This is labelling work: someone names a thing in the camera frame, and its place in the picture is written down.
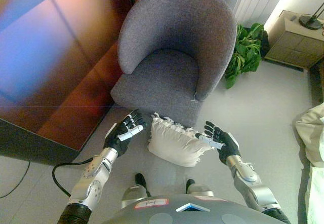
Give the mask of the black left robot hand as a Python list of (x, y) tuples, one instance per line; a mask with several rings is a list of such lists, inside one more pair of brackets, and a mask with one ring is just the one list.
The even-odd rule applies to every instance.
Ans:
[(141, 112), (136, 109), (126, 115), (119, 123), (115, 123), (105, 136), (103, 148), (113, 148), (118, 156), (123, 155), (131, 141), (131, 138), (147, 127)]

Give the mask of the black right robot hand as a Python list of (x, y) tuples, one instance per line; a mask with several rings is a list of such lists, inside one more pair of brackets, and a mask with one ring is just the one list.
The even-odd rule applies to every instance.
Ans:
[(223, 131), (210, 121), (206, 121), (204, 128), (204, 134), (197, 132), (195, 137), (208, 146), (216, 148), (223, 164), (226, 165), (229, 156), (240, 156), (239, 144), (229, 132)]

